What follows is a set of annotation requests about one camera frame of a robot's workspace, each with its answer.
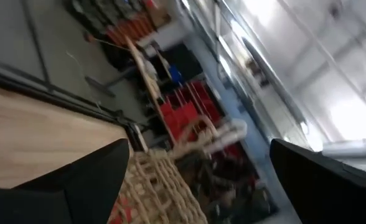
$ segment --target gray floor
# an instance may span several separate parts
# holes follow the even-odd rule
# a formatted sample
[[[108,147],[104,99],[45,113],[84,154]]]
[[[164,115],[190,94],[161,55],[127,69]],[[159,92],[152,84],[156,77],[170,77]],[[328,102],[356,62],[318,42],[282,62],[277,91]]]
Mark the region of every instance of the gray floor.
[[[82,26],[64,10],[62,0],[28,3],[50,81],[111,110],[123,110],[132,119],[145,120],[131,83],[115,85],[115,98],[86,84],[85,75],[106,82],[120,73],[106,61],[98,45],[84,41]],[[0,61],[44,79],[20,1],[0,0]]]

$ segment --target wooden tabletop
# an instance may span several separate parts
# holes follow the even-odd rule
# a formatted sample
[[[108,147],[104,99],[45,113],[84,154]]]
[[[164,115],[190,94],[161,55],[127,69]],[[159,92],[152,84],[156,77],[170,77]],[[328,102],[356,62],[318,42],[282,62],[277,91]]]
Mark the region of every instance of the wooden tabletop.
[[[156,109],[156,113],[159,115],[162,123],[164,124],[166,131],[168,132],[169,138],[171,139],[173,145],[176,144],[176,140],[173,137],[171,130],[169,129],[168,125],[165,123],[164,120],[164,115],[161,112],[161,109],[159,107],[158,101],[157,99],[161,97],[161,91],[159,90],[158,84],[156,80],[153,80],[149,75],[148,72],[146,70],[146,67],[144,66],[144,60],[146,60],[143,55],[141,54],[141,52],[134,46],[134,44],[132,43],[132,40],[129,37],[125,37],[126,38],[126,43],[132,53],[132,56],[134,58],[134,61],[136,62],[136,65],[139,68],[140,74],[143,77],[143,80],[146,84],[146,87],[149,91],[150,94],[150,98],[152,103],[155,106]]]

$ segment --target wooden board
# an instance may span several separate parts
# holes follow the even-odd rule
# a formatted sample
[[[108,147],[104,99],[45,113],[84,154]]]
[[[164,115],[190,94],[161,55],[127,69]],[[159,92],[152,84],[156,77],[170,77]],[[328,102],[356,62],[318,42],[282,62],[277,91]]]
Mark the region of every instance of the wooden board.
[[[128,48],[131,51],[131,54],[134,58],[134,61],[136,62],[136,65],[139,68],[140,74],[141,74],[141,76],[142,76],[142,78],[143,78],[143,80],[146,84],[146,87],[147,87],[147,89],[150,93],[151,101],[155,106],[156,113],[159,115],[162,123],[164,124],[164,126],[166,128],[166,131],[168,132],[169,138],[171,139],[173,145],[175,145],[176,140],[174,139],[168,125],[165,123],[164,116],[162,115],[161,109],[159,108],[159,104],[157,102],[157,99],[161,96],[161,92],[159,91],[159,88],[155,88],[155,85],[157,85],[157,83],[154,82],[154,80],[152,80],[148,76],[147,71],[146,71],[145,67],[143,66],[139,50],[134,46],[134,44],[129,39],[129,37],[125,37],[125,38],[126,38],[126,42],[128,44]]]
[[[0,187],[71,163],[117,139],[122,127],[0,89]]]

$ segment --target wicker basket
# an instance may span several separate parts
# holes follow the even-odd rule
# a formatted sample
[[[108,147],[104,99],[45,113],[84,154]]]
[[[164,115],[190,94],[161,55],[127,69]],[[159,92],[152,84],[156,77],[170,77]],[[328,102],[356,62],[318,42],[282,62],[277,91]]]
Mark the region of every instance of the wicker basket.
[[[188,125],[181,139],[186,139],[190,129],[201,121],[215,130],[209,119],[201,116]],[[164,150],[134,153],[108,223],[206,224],[207,219],[174,165],[174,159],[209,142],[212,133],[199,138],[197,144],[180,140],[172,153]]]

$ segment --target woven wicker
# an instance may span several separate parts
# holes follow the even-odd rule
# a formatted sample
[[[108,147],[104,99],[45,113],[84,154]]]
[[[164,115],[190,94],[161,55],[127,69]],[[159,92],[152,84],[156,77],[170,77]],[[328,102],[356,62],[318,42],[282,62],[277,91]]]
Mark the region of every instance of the woven wicker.
[[[201,116],[187,126],[172,153],[164,150],[134,153],[129,160],[120,194],[108,219],[109,224],[207,223],[198,201],[174,165],[174,159],[196,150],[201,144],[209,141],[208,134],[206,141],[199,138],[197,144],[186,144],[185,139],[190,129],[199,122],[205,122],[215,130],[209,119]]]

